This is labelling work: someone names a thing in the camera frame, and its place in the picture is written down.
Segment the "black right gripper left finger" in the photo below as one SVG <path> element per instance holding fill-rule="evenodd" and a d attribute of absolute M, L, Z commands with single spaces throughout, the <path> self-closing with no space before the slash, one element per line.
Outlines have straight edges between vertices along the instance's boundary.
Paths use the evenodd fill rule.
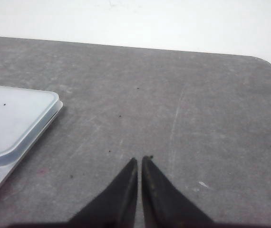
<path fill-rule="evenodd" d="M 133 228 L 138 192 L 138 165 L 132 158 L 112 182 L 68 224 L 74 228 Z"/>

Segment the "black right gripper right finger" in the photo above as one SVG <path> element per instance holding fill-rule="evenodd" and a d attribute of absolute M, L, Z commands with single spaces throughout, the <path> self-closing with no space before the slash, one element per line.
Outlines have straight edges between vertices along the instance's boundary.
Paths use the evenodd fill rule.
<path fill-rule="evenodd" d="M 194 228 L 215 224 L 168 180 L 150 156 L 142 159 L 142 202 L 147 228 Z"/>

